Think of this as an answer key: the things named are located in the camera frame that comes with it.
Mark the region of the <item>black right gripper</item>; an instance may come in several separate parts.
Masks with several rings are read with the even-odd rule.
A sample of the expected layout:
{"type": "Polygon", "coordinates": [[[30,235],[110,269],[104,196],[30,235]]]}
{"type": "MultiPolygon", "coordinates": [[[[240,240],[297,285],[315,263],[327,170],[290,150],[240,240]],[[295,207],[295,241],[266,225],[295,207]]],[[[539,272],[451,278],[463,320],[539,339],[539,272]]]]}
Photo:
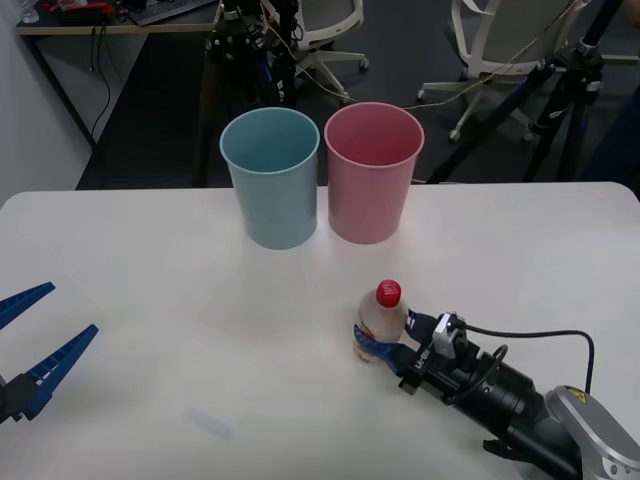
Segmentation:
{"type": "Polygon", "coordinates": [[[420,343],[417,352],[402,343],[379,342],[358,325],[353,326],[353,333],[358,354],[366,361],[379,360],[395,375],[402,375],[401,387],[406,391],[422,388],[438,395],[444,404],[455,405],[479,390],[503,361],[502,347],[488,354],[470,342],[468,326],[455,312],[432,317],[409,309],[404,329],[420,343]]]}

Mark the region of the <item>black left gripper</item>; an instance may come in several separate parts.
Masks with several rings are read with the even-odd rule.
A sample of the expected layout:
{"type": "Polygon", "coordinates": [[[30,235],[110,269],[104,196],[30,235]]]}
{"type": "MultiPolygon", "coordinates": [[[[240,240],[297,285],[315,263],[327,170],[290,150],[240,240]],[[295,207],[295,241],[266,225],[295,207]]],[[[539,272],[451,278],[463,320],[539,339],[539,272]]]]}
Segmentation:
{"type": "MultiPolygon", "coordinates": [[[[55,289],[51,282],[37,285],[0,301],[0,329],[55,289]]],[[[0,424],[9,418],[33,420],[99,332],[92,324],[28,371],[0,384],[0,424]]]]}

